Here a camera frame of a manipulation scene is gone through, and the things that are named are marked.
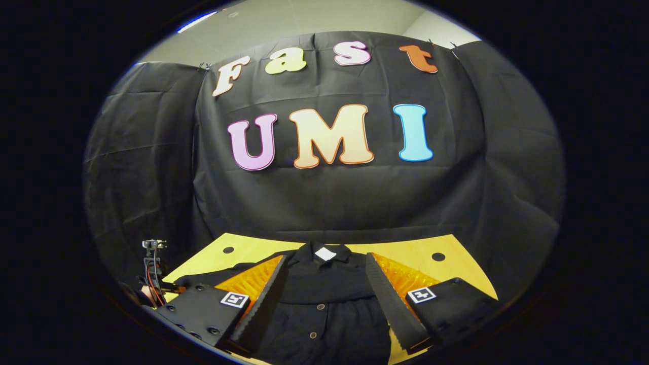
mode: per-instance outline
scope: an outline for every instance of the yellow letter a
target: yellow letter a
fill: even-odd
[[[280,49],[271,55],[271,61],[266,65],[266,72],[272,75],[284,71],[299,71],[306,66],[303,57],[304,50],[301,48],[290,47]]]

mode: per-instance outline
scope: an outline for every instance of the black shirt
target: black shirt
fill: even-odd
[[[270,364],[387,364],[389,327],[365,275],[365,255],[327,245],[336,255],[323,260],[322,244],[277,252],[288,256],[284,292],[255,359]],[[175,283],[217,285],[257,264],[185,275]]]

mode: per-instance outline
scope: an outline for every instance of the ceiling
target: ceiling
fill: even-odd
[[[371,31],[404,35],[410,30],[408,36],[418,38],[430,23],[428,18],[424,19],[426,16],[435,15],[403,0],[246,0],[182,33],[172,34],[138,62],[211,64],[264,42],[316,32]],[[438,18],[435,22],[438,28],[442,24],[451,33],[473,36]]]

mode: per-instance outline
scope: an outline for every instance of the letter i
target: letter i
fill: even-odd
[[[404,149],[399,157],[404,161],[425,161],[433,158],[433,151],[426,145],[426,129],[424,115],[426,108],[421,105],[399,104],[393,108],[396,115],[401,117],[404,129]]]

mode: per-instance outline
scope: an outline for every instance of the black cloth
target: black cloth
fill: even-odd
[[[351,40],[367,45],[368,63],[334,61],[333,46]],[[403,45],[429,52],[438,72],[413,67],[398,49]],[[266,73],[269,55],[285,47],[303,48],[307,66]],[[243,56],[251,61],[232,89],[213,97],[217,70]],[[208,71],[164,62],[136,66],[97,118],[84,164],[86,209],[100,254],[119,279],[132,283],[141,273],[140,240],[169,240],[162,254],[173,270],[229,232],[324,244],[453,234],[504,306],[533,281],[561,220],[561,140],[532,85],[491,46],[479,41],[451,50],[343,31],[215,58]],[[313,108],[331,125],[352,103],[368,108],[365,133],[374,160],[329,165],[321,158],[314,168],[293,167],[297,132],[288,116]],[[426,108],[430,160],[399,158],[397,104]],[[227,127],[249,121],[247,147],[256,156],[261,140],[254,119],[266,113],[278,116],[275,159],[264,170],[243,170]]]
[[[343,245],[327,245],[336,255],[325,261],[315,255],[322,246],[312,242],[258,263],[186,275],[175,284],[217,285],[263,261],[287,255],[284,291],[252,357],[271,364],[387,364],[389,327],[365,275],[365,255]]]
[[[170,270],[212,242],[192,188],[194,105],[204,69],[133,65],[98,112],[83,162],[88,224],[105,266],[137,287],[146,252],[164,239]]]

